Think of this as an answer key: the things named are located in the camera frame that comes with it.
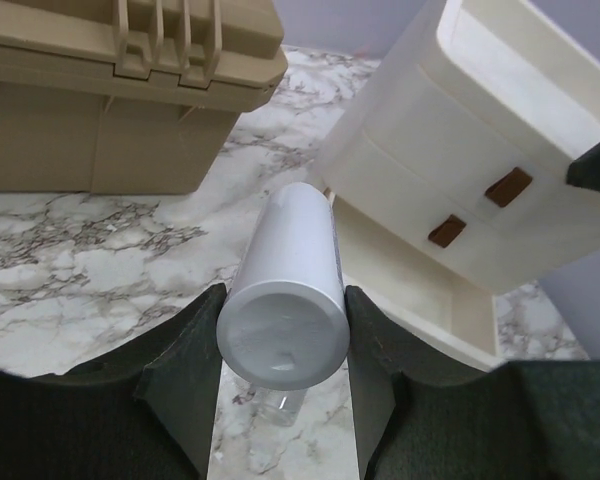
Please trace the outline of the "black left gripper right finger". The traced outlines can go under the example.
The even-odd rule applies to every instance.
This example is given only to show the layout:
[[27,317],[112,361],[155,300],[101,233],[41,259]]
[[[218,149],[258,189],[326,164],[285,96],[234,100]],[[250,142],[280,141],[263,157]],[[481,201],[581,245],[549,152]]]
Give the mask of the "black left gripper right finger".
[[348,287],[364,479],[600,479],[600,361],[462,364]]

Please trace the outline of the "white bottom pull-out drawer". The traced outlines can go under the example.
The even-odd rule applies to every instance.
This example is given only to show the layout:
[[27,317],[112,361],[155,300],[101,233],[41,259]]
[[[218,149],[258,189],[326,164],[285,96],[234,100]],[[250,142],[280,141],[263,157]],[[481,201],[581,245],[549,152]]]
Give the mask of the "white bottom pull-out drawer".
[[360,287],[396,324],[487,372],[500,355],[495,297],[402,241],[330,190],[345,283]]

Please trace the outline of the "white drawer organizer box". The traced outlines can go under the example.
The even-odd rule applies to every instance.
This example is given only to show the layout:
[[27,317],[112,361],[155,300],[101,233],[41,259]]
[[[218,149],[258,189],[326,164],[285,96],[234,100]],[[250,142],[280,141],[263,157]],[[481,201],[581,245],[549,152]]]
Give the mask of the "white drawer organizer box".
[[494,293],[600,249],[600,62],[528,1],[429,1],[324,140],[314,177]]

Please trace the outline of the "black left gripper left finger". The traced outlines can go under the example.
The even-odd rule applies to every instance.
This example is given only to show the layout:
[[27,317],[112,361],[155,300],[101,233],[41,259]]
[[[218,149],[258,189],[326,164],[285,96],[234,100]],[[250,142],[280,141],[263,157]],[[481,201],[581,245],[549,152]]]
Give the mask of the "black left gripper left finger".
[[0,370],[0,479],[203,479],[226,297],[209,287],[171,319],[62,375]]

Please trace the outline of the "white cosmetic tube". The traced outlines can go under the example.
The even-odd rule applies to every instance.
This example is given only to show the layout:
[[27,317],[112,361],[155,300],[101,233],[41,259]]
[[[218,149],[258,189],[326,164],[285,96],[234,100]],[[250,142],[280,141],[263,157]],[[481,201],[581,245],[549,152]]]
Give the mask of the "white cosmetic tube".
[[350,342],[332,207],[296,182],[266,201],[217,321],[226,364],[267,389],[310,388]]

